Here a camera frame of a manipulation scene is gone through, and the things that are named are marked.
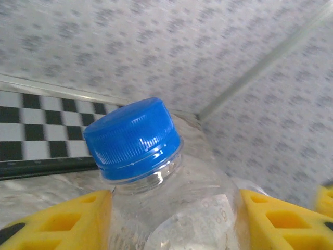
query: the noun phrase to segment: blue bottle cap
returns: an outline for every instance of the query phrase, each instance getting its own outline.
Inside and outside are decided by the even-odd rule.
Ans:
[[[101,175],[115,183],[146,176],[181,146],[163,101],[152,97],[121,107],[84,131]]]

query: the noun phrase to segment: black and white checkered pattern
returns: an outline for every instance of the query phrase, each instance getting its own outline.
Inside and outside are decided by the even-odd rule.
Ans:
[[[87,157],[83,130],[117,108],[0,91],[0,161]]]

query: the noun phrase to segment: plastic bottle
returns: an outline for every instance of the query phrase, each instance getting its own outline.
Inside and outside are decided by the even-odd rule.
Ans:
[[[109,249],[247,249],[238,188],[217,167],[182,154],[161,99],[117,109],[84,137],[102,178],[116,186]]]

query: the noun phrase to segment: patterned wallpaper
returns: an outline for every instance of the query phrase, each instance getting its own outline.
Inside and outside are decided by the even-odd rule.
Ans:
[[[327,0],[1,0],[0,73],[203,109]]]
[[[311,207],[333,179],[333,21],[204,123],[223,169]]]

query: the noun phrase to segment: bottle neck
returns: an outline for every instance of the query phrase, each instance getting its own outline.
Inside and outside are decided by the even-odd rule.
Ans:
[[[144,193],[165,183],[169,177],[176,173],[182,164],[182,155],[177,153],[159,166],[155,172],[135,182],[117,185],[113,193],[117,195],[134,195]]]

